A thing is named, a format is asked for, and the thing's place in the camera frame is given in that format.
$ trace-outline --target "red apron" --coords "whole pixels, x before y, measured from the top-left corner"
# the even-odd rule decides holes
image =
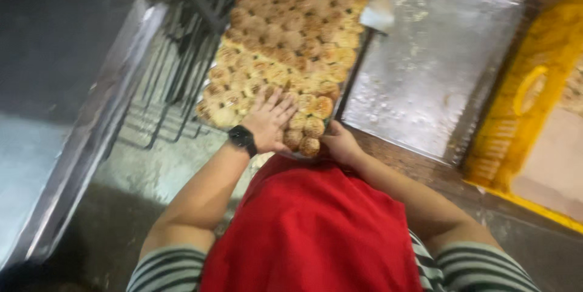
[[[210,250],[200,290],[422,291],[404,205],[332,162],[273,156]]]

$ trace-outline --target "person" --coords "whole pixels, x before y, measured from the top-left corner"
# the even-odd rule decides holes
[[[296,107],[263,93],[241,126],[258,153],[289,151],[276,136]],[[321,141],[333,161],[271,157],[215,240],[253,155],[231,136],[154,223],[127,291],[539,291],[484,226],[339,122]]]

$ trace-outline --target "hand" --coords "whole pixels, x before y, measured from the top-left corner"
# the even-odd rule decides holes
[[[262,88],[249,114],[241,121],[241,125],[252,132],[259,154],[270,151],[291,152],[282,142],[277,141],[276,137],[281,127],[295,114],[297,107],[292,105],[293,98],[290,95],[275,105],[280,95],[281,88],[278,88],[266,102],[265,88]]]
[[[354,167],[366,153],[356,143],[352,133],[347,131],[338,121],[330,122],[330,134],[322,136],[322,143],[330,150],[330,155],[339,164]]]

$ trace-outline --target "sleeve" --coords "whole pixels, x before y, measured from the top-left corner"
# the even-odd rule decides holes
[[[435,261],[448,290],[540,292],[518,262],[492,245],[450,243]]]
[[[196,291],[206,255],[191,245],[173,245],[148,253],[136,266],[127,292]]]

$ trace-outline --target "smartwatch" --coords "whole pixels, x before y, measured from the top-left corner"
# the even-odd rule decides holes
[[[229,131],[229,140],[237,147],[244,147],[249,153],[249,158],[257,154],[257,147],[253,140],[253,134],[242,125],[237,125]]]

